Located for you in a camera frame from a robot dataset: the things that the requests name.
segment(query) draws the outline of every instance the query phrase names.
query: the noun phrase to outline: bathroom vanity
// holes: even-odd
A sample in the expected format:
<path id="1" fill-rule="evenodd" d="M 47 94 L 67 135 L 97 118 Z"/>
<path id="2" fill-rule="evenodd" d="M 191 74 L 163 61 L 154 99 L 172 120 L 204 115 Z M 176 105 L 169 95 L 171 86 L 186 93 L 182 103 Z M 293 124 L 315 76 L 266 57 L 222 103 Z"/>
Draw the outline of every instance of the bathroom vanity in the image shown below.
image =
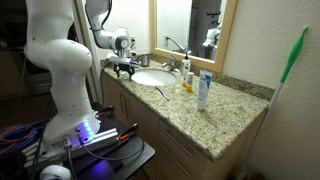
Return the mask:
<path id="1" fill-rule="evenodd" d="M 150 62 L 148 69 L 162 69 Z M 161 86 L 167 101 L 153 86 L 138 84 L 112 68 L 103 74 L 104 106 L 114 105 L 126 126 L 138 123 L 139 136 L 156 151 L 144 166 L 151 179 L 230 179 L 248 151 L 268 101 L 212 82 L 204 111 L 196 109 L 199 77 L 194 92 L 181 86 L 180 73 Z"/>

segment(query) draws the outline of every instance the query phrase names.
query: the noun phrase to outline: drawer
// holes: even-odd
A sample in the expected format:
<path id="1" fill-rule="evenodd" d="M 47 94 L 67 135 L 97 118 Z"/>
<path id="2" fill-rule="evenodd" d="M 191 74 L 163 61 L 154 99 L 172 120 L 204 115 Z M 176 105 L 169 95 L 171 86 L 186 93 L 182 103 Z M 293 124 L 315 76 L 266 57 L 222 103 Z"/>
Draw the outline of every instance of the drawer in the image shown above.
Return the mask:
<path id="1" fill-rule="evenodd" d="M 198 169 L 181 165 L 164 147 L 160 147 L 161 180 L 201 180 L 204 178 Z"/>
<path id="2" fill-rule="evenodd" d="M 161 121 L 160 145 L 163 146 L 182 165 L 192 162 L 193 166 L 205 173 L 209 160 L 189 144 L 182 135 Z"/>

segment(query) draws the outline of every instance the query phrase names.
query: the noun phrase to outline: small bottle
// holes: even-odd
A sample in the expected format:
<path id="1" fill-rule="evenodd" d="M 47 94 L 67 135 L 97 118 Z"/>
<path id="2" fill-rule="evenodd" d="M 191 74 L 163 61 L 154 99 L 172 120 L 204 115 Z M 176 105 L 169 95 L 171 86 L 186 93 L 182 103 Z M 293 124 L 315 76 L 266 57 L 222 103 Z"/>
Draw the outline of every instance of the small bottle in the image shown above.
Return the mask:
<path id="1" fill-rule="evenodd" d="M 186 91 L 188 92 L 192 92 L 193 75 L 193 72 L 188 72 L 187 74 Z"/>
<path id="2" fill-rule="evenodd" d="M 191 69 L 191 62 L 188 58 L 188 53 L 186 53 L 186 56 L 182 60 L 182 86 L 186 87 L 187 84 L 187 74 L 190 72 Z"/>

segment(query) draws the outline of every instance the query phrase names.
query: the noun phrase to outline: faucet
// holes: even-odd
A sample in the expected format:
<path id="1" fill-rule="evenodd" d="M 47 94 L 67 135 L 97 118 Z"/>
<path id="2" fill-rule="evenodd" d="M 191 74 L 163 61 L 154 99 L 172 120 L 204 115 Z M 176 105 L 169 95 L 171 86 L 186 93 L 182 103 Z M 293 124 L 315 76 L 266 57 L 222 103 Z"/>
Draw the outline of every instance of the faucet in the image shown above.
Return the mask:
<path id="1" fill-rule="evenodd" d="M 179 69 L 176 68 L 176 58 L 172 55 L 170 55 L 170 57 L 171 57 L 170 62 L 163 63 L 161 67 L 165 68 L 169 66 L 170 71 L 180 72 Z"/>

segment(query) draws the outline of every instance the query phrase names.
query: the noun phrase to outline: sink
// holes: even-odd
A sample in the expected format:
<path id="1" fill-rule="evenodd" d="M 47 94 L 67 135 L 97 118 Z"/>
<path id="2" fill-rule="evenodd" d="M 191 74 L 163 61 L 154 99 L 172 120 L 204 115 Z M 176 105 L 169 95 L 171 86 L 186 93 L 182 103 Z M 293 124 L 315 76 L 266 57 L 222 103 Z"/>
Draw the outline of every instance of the sink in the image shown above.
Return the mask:
<path id="1" fill-rule="evenodd" d="M 148 86 L 166 86 L 176 82 L 176 77 L 173 74 L 155 69 L 137 71 L 131 79 L 139 84 Z"/>

